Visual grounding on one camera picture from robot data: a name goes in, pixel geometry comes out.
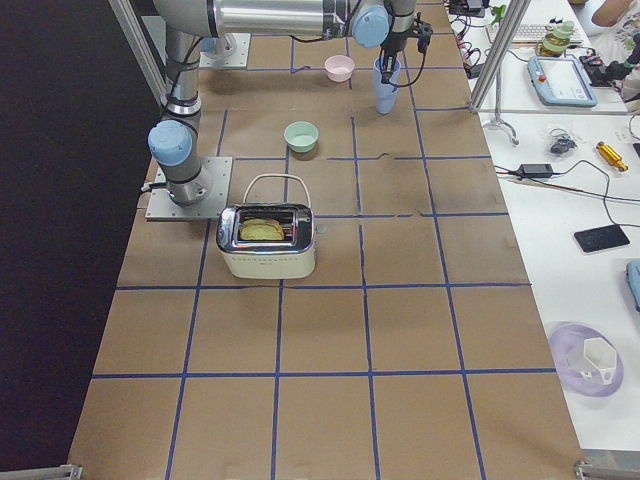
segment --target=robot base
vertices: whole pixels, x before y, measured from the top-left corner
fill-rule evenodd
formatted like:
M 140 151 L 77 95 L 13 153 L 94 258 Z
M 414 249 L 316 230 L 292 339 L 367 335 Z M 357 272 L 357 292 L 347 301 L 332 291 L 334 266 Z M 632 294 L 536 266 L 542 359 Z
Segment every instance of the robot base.
M 217 219 L 222 210 L 227 206 L 229 195 L 229 183 L 231 182 L 231 157 L 203 157 L 202 168 L 211 173 L 213 187 L 204 200 L 181 207 L 174 203 L 165 188 L 157 188 L 151 191 L 146 218 L 149 221 L 189 221 Z M 155 182 L 164 182 L 165 176 L 160 168 L 156 174 Z
M 249 47 L 251 45 L 250 33 L 232 33 L 233 49 L 222 51 L 219 54 L 208 56 L 200 54 L 201 70 L 246 70 L 249 61 Z

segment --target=pink bowl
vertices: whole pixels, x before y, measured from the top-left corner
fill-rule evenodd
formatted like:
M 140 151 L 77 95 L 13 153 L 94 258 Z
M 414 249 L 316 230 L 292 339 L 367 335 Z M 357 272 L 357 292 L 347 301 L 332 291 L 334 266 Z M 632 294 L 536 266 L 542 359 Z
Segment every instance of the pink bowl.
M 356 63 L 352 58 L 346 55 L 334 55 L 324 62 L 324 69 L 327 71 L 327 77 L 334 82 L 346 82 L 351 78 Z

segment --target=person's arm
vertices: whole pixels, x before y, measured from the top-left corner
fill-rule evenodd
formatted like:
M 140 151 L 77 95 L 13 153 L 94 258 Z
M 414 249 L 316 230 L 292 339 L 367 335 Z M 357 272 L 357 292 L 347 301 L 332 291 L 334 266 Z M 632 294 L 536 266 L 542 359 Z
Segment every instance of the person's arm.
M 599 27 L 613 27 L 632 2 L 633 0 L 605 0 L 595 11 L 591 21 Z

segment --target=yellow metal cylinder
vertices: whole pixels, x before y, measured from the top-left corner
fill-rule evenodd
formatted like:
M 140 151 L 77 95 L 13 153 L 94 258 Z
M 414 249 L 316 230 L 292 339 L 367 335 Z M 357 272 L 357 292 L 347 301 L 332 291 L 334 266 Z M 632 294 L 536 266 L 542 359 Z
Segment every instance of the yellow metal cylinder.
M 604 142 L 598 142 L 596 150 L 604 158 L 609 165 L 616 167 L 621 172 L 626 172 L 629 167 L 622 161 L 622 157 L 616 152 L 611 145 Z

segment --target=white toaster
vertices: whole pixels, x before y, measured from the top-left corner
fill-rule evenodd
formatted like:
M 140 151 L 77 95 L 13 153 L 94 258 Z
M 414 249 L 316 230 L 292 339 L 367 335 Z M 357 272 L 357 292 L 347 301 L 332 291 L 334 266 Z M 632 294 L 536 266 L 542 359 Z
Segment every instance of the white toaster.
M 297 203 L 246 203 L 251 187 L 261 178 L 297 180 L 307 195 L 307 205 Z M 218 220 L 216 242 L 233 275 L 240 278 L 303 278 L 316 266 L 315 226 L 307 186 L 295 175 L 258 175 L 247 187 L 242 204 L 225 208 Z M 275 220 L 284 231 L 283 240 L 243 240 L 240 231 L 254 219 Z

